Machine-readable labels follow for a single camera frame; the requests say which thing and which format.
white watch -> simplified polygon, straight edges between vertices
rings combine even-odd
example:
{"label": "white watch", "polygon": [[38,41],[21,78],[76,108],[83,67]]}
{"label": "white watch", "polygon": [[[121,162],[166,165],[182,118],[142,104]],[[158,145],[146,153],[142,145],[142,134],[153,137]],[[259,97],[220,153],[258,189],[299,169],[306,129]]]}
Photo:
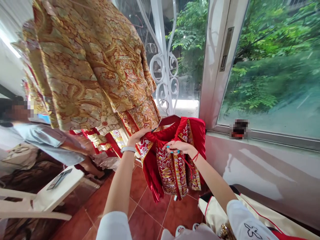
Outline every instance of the white watch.
{"label": "white watch", "polygon": [[121,153],[124,153],[125,151],[130,151],[136,153],[136,148],[135,147],[123,147],[121,149]]}

white sleeve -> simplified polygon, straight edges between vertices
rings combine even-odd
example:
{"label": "white sleeve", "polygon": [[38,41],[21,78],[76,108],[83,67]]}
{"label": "white sleeve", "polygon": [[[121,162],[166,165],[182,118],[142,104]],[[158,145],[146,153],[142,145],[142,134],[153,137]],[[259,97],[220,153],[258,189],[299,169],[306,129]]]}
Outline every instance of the white sleeve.
{"label": "white sleeve", "polygon": [[239,200],[228,203],[227,215],[236,239],[278,240]]}
{"label": "white sleeve", "polygon": [[101,219],[96,240],[132,240],[128,217],[124,212],[110,212]]}

black cross emblem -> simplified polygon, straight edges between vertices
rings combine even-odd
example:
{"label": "black cross emblem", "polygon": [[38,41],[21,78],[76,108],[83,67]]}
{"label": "black cross emblem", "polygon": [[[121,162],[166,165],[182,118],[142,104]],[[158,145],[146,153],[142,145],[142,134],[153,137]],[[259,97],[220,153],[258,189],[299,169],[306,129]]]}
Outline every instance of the black cross emblem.
{"label": "black cross emblem", "polygon": [[257,233],[258,229],[256,227],[250,227],[248,224],[244,224],[246,228],[248,229],[248,235],[249,237],[253,237],[255,235],[257,238],[262,239],[262,237]]}

shoe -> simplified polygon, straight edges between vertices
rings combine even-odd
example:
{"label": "shoe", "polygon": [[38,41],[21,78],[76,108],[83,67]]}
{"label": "shoe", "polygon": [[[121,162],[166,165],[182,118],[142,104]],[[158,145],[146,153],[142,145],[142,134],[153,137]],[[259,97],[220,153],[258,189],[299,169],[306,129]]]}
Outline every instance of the shoe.
{"label": "shoe", "polygon": [[103,171],[104,171],[104,175],[101,178],[98,178],[97,176],[94,176],[94,178],[99,181],[102,181],[102,180],[108,178],[111,175],[111,173],[113,172],[112,169],[105,169]]}
{"label": "shoe", "polygon": [[192,226],[192,230],[195,231],[199,225],[199,223],[194,223]]}
{"label": "shoe", "polygon": [[176,237],[178,237],[183,229],[186,229],[184,226],[180,225],[176,229]]}

tiled floor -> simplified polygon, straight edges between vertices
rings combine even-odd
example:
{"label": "tiled floor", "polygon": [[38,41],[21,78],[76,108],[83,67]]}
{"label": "tiled floor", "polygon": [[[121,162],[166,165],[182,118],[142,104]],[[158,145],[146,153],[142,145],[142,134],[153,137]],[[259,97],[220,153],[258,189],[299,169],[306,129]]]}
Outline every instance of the tiled floor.
{"label": "tiled floor", "polygon": [[[60,227],[51,240],[95,240],[113,175]],[[137,162],[132,174],[129,202],[129,226],[134,240],[158,240],[164,228],[173,235],[178,225],[189,229],[195,222],[202,222],[198,197],[204,191],[189,192],[182,201],[175,202],[165,195],[158,204],[147,187],[141,165]]]}

